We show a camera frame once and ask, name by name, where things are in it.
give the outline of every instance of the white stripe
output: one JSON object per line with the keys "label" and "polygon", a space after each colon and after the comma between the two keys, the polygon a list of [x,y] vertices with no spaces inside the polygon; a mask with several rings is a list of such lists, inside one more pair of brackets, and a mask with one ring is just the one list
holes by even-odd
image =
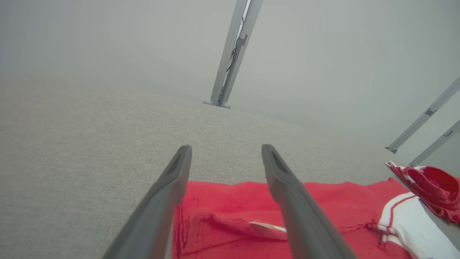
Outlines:
{"label": "white stripe", "polygon": [[386,227],[389,227],[390,218],[391,218],[391,207],[393,207],[396,203],[402,201],[403,199],[408,198],[413,195],[414,194],[412,192],[400,194],[385,204],[385,207],[383,207],[382,216],[380,217],[380,220],[379,220],[380,230],[386,231]]}
{"label": "white stripe", "polygon": [[285,228],[282,228],[282,227],[279,227],[279,226],[275,226],[275,225],[272,225],[272,224],[267,224],[267,223],[262,223],[262,222],[248,222],[249,224],[254,224],[254,225],[259,225],[259,226],[262,226],[262,227],[265,227],[265,228],[268,228],[268,229],[274,229],[274,230],[279,230],[281,232],[284,232],[286,233],[286,229]]}
{"label": "white stripe", "polygon": [[393,242],[397,245],[399,245],[400,247],[403,246],[403,244],[401,243],[401,240],[399,240],[399,238],[395,235],[388,235],[388,242]]}

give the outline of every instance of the metal frame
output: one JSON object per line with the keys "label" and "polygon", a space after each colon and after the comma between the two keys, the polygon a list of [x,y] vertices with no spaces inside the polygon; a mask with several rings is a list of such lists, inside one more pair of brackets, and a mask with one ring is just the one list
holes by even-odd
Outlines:
{"label": "metal frame", "polygon": [[[247,44],[251,38],[251,34],[254,29],[257,16],[259,15],[262,2],[263,0],[250,1],[241,32],[238,35],[238,31],[241,25],[240,22],[246,9],[247,0],[236,1],[235,10],[233,12],[229,32],[227,34],[227,40],[225,42],[224,51],[220,60],[219,70],[217,71],[216,81],[214,82],[211,99],[206,100],[203,103],[230,109],[230,105],[227,103],[228,98],[233,88],[233,83],[235,82],[238,70],[240,69],[241,61],[246,51]],[[237,39],[238,42],[235,46],[235,53],[233,54],[233,46],[235,45]],[[231,62],[230,67],[228,67],[230,60],[232,59],[232,55],[234,55],[233,61]]]}
{"label": "metal frame", "polygon": [[386,149],[396,153],[398,148],[406,142],[408,138],[412,136],[425,122],[427,122],[431,116],[441,109],[441,107],[455,94],[460,90],[460,77],[457,78],[450,86],[447,88],[444,93],[439,96],[439,98],[434,101],[428,109],[412,123],[391,145],[385,147]]}
{"label": "metal frame", "polygon": [[412,162],[409,163],[410,167],[417,166],[433,154],[438,148],[440,148],[447,140],[449,140],[453,135],[460,132],[460,120],[456,122],[446,133],[442,134],[433,144],[431,144],[425,151],[423,151],[418,157],[416,157]]}

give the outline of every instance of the cable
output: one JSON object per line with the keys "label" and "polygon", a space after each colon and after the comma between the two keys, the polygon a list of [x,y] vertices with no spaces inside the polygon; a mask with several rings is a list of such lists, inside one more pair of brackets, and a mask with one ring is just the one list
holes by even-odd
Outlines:
{"label": "cable", "polygon": [[240,37],[238,37],[238,39],[236,40],[235,48],[234,48],[233,51],[231,52],[231,55],[232,55],[233,59],[232,59],[232,62],[230,63],[229,68],[227,68],[227,71],[226,71],[226,72],[229,71],[231,65],[233,65],[233,62],[235,61],[235,51],[236,51],[236,46],[238,45],[238,40],[239,40],[239,39],[240,39]]}

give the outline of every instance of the gray upholstery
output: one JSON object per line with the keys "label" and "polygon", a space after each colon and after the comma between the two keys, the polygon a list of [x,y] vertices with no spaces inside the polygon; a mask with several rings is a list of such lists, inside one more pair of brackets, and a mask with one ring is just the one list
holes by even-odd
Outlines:
{"label": "gray upholstery", "polygon": [[[56,77],[2,83],[0,258],[100,258],[179,146],[193,148],[190,180],[234,184],[265,181],[264,143],[304,182],[370,184],[399,162],[369,143],[199,102]],[[458,245],[458,230],[436,222]]]}

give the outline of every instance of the red towel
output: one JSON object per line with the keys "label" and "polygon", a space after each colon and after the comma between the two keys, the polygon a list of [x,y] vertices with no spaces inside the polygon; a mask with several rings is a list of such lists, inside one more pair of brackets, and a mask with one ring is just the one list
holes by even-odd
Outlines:
{"label": "red towel", "polygon": [[391,161],[388,166],[434,214],[460,224],[460,178],[432,166],[401,167]]}
{"label": "red towel", "polygon": [[[408,193],[395,179],[368,186],[305,186],[358,258],[411,258],[400,245],[383,243],[378,227],[384,206]],[[292,258],[286,233],[249,223],[254,221],[284,227],[266,183],[189,182],[184,200],[174,210],[173,258]]]}

